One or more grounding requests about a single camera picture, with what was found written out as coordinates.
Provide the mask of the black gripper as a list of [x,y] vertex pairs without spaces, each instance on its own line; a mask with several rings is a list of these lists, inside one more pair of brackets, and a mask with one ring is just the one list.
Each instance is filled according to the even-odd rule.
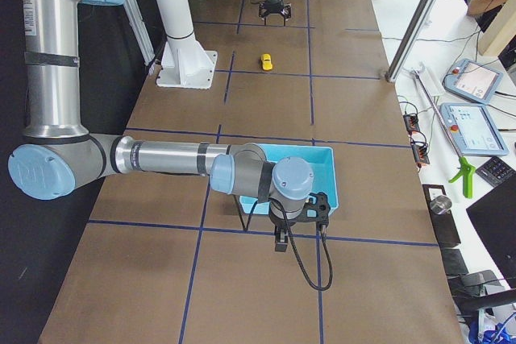
[[292,16],[291,4],[287,3],[284,5],[284,0],[265,0],[265,2],[260,2],[259,17],[263,21],[264,25],[267,24],[267,15],[270,14],[281,14],[283,17],[283,24],[286,25]]
[[288,228],[293,225],[293,223],[283,216],[278,217],[272,210],[268,213],[269,219],[273,223],[275,229],[275,251],[286,251],[288,248]]

